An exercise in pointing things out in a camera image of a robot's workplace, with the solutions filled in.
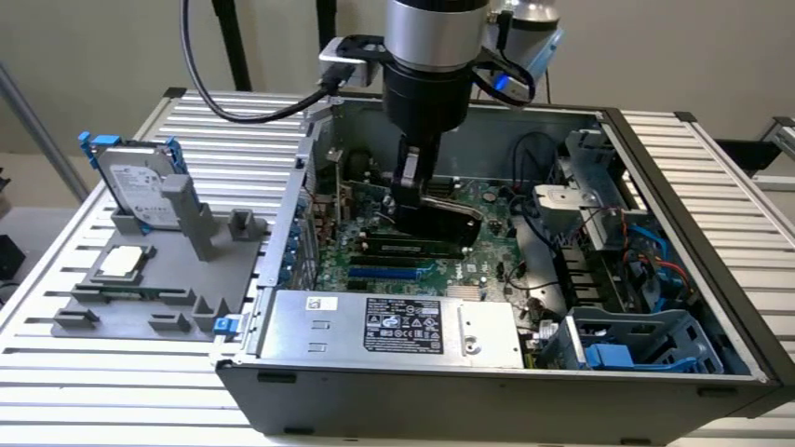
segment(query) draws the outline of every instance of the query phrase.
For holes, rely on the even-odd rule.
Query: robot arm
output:
[[[537,16],[536,1],[507,2],[509,9],[493,11],[488,0],[388,0],[384,38],[336,39],[333,48],[324,51],[326,57],[320,56],[325,61],[328,55],[336,55],[360,62],[361,73],[368,75],[356,78],[358,86],[369,84],[374,64],[384,68],[384,111],[401,131],[390,178],[396,206],[388,212],[397,229],[414,236],[448,239],[463,246],[477,237],[477,211],[432,199],[424,192],[442,134],[467,117],[472,83],[512,106],[525,106],[533,100],[533,76],[525,67],[529,59],[537,59],[537,45],[527,44],[549,38],[557,23],[551,2],[541,3],[545,13]],[[509,59],[509,53],[520,62]],[[513,79],[524,87],[519,92],[523,99],[495,88],[492,83],[504,81],[484,79],[477,70]]]

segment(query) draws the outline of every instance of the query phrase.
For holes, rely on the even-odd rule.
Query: black cable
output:
[[[277,110],[273,114],[269,115],[232,114],[226,112],[221,108],[221,106],[214,102],[214,100],[209,97],[208,90],[204,86],[204,82],[201,81],[201,77],[198,76],[198,72],[196,70],[196,61],[193,59],[192,46],[189,42],[189,0],[182,0],[180,4],[180,36],[182,41],[182,55],[185,57],[185,64],[188,65],[189,79],[192,80],[192,83],[196,86],[198,96],[201,96],[201,99],[206,103],[212,113],[222,119],[225,119],[226,121],[230,121],[232,123],[262,124],[294,115],[296,113],[308,109],[314,103],[317,103],[322,98],[325,98],[326,95],[334,94],[336,90],[338,89],[338,84],[341,83],[341,81],[345,80],[344,74],[348,70],[345,66],[337,66],[336,70],[334,68],[332,68],[332,70],[334,70],[333,73],[329,73],[328,76],[322,76],[320,89],[314,93],[312,93],[312,95],[309,95],[306,98],[296,102],[293,105],[284,107],[282,109]]]
[[[511,61],[511,59],[508,59],[508,56],[505,55],[505,50],[504,49],[501,49],[499,51],[499,56],[505,61],[505,63],[513,67],[513,69],[519,72],[519,75],[523,77],[521,80],[524,81],[524,85],[527,86],[527,98],[528,98],[525,104],[529,104],[535,100],[535,79],[533,79],[533,75],[531,74],[531,72],[528,72],[524,69],[524,67],[521,65],[519,65],[516,62]]]
[[[525,202],[521,202],[521,217],[524,218],[527,226],[529,226],[531,230],[533,231],[535,237],[537,237],[540,241],[544,242],[544,245],[549,247],[552,253],[556,253],[557,247],[555,246],[555,244],[551,243],[549,239],[541,234],[540,230],[533,225],[533,221],[531,220],[531,211],[527,209]]]
[[[544,73],[544,84],[547,84],[547,104],[551,104],[549,69]]]
[[[543,137],[544,139],[547,139],[547,141],[551,143],[551,147],[552,147],[552,162],[551,162],[551,168],[549,168],[549,174],[547,174],[547,179],[551,177],[551,173],[555,169],[555,161],[557,160],[557,142],[555,141],[555,139],[551,137],[551,135],[545,132],[541,132],[540,130],[533,130],[529,131],[527,133],[524,133],[516,140],[515,144],[513,144],[513,150],[512,150],[512,155],[511,155],[511,173],[512,173],[512,185],[516,185],[516,152],[519,150],[519,146],[521,145],[521,143],[524,142],[524,140],[527,140],[531,137]],[[537,173],[539,175],[541,174],[541,167],[540,167],[540,163],[537,162],[537,158],[535,158],[535,156],[532,154],[528,154],[533,159],[532,162],[533,164],[537,166]]]
[[[5,287],[20,287],[20,283],[18,282],[4,282],[2,284],[0,284],[0,289],[4,289]],[[5,305],[5,302],[2,300],[0,300],[0,307]]]
[[[519,266],[520,266],[520,265],[523,265],[523,264],[524,264],[524,263],[519,263],[519,264],[516,264],[516,265],[513,266],[513,268],[511,269],[511,273],[508,273],[508,277],[507,277],[507,279],[508,279],[508,284],[511,284],[511,287],[513,287],[515,289],[517,289],[517,290],[520,290],[520,291],[537,291],[539,289],[544,289],[545,287],[549,287],[549,286],[556,286],[556,285],[559,285],[559,284],[560,284],[557,281],[551,281],[551,282],[548,282],[548,283],[545,283],[545,284],[541,284],[540,286],[532,286],[532,287],[521,287],[521,286],[517,286],[517,285],[513,283],[513,274],[516,273],[516,270],[519,269]]]

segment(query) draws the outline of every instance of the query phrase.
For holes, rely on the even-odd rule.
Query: blue cable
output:
[[[655,242],[657,242],[659,251],[661,252],[661,260],[663,261],[668,261],[668,243],[665,242],[665,239],[663,239],[661,237],[659,237],[657,235],[655,235],[651,231],[648,231],[645,228],[643,228],[639,225],[631,224],[627,227],[627,229],[629,231],[633,231],[635,233],[637,233],[643,237],[645,237],[645,238],[653,240]]]

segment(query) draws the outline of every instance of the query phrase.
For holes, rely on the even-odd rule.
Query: sticker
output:
[[[368,298],[364,348],[369,352],[442,354],[440,302]]]
[[[153,227],[176,227],[172,203],[160,195],[160,175],[141,166],[112,165],[110,174],[134,217]]]
[[[306,310],[336,310],[336,297],[334,296],[308,296],[306,297]]]

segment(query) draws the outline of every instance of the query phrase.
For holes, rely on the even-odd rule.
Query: cable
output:
[[[544,242],[544,245],[547,247],[549,247],[549,250],[552,253],[557,252],[557,247],[555,246],[555,244],[551,243],[549,239],[541,234],[541,232],[539,231],[537,228],[535,228],[533,225],[533,221],[531,220],[531,212],[527,209],[527,203],[521,202],[521,217],[524,218],[524,222],[527,223],[527,226],[529,226],[531,230],[533,231],[535,237],[539,238],[539,240],[541,242]]]
[[[188,65],[189,79],[196,86],[198,96],[206,103],[212,113],[232,123],[262,124],[294,115],[296,113],[308,109],[322,98],[325,98],[326,95],[334,94],[336,90],[338,89],[338,84],[341,84],[341,82],[346,80],[346,76],[350,76],[352,74],[352,66],[337,64],[336,66],[332,66],[329,71],[322,75],[320,89],[293,105],[284,107],[269,115],[236,115],[226,112],[217,102],[214,102],[214,100],[209,97],[208,90],[196,70],[196,61],[193,59],[192,46],[189,42],[189,0],[182,0],[180,4],[180,36],[182,42],[182,55],[185,57],[185,64]]]
[[[547,84],[547,104],[551,104],[549,69],[544,73],[544,84]]]
[[[0,289],[4,289],[5,287],[20,287],[20,283],[18,282],[4,282],[2,284],[0,284]],[[5,302],[2,300],[0,300],[0,307],[2,307],[5,305]]]
[[[511,286],[512,286],[515,289],[517,289],[517,290],[520,290],[520,291],[537,291],[539,289],[544,289],[545,287],[549,287],[549,286],[556,286],[557,284],[560,284],[560,282],[557,282],[557,281],[551,281],[551,282],[548,282],[548,283],[545,283],[545,284],[541,284],[540,286],[532,286],[532,287],[521,287],[521,286],[517,286],[517,285],[513,283],[513,275],[515,275],[515,273],[516,273],[516,270],[519,269],[519,266],[520,266],[520,265],[523,265],[523,264],[524,264],[524,262],[520,262],[519,264],[516,264],[516,265],[513,266],[513,268],[511,269],[511,272],[508,273],[508,277],[507,277],[508,284],[511,284]]]
[[[521,134],[513,143],[513,149],[512,149],[512,155],[511,155],[511,173],[512,173],[512,181],[513,181],[515,188],[516,188],[516,153],[519,151],[519,146],[521,146],[521,143],[524,143],[524,141],[531,137],[541,137],[551,143],[553,160],[551,163],[549,173],[547,174],[547,179],[551,177],[551,173],[553,172],[553,169],[555,169],[555,161],[557,159],[557,156],[556,156],[557,155],[557,142],[555,141],[555,139],[551,137],[551,135],[548,133],[541,132],[540,130],[532,130],[532,131]],[[535,166],[537,167],[537,173],[539,173],[539,175],[541,175],[540,163],[537,162],[537,158],[535,158],[533,154],[529,152],[529,149],[525,149],[525,154],[532,157],[532,162],[533,162]]]
[[[533,102],[533,100],[535,100],[533,75],[531,74],[531,72],[528,72],[524,69],[524,67],[521,65],[519,65],[516,62],[511,61],[511,59],[508,59],[504,49],[499,50],[499,57],[501,57],[501,59],[505,61],[505,63],[508,63],[508,65],[511,65],[513,67],[513,69],[519,72],[519,75],[523,77],[524,85],[527,86],[527,98],[528,98],[527,103],[525,103],[525,105],[527,105],[531,102]]]
[[[583,229],[585,228],[587,223],[593,220],[593,218],[596,217],[597,214],[600,214],[603,211],[611,211],[611,210],[616,210],[616,208],[599,208],[595,212],[592,212],[591,215],[587,217],[587,219],[580,224],[580,226],[577,226],[576,230],[573,230],[573,232],[571,233],[571,235],[569,235],[569,237],[568,237],[567,240],[568,241],[572,241],[573,240],[573,238],[576,237],[577,233],[580,231],[583,231]]]

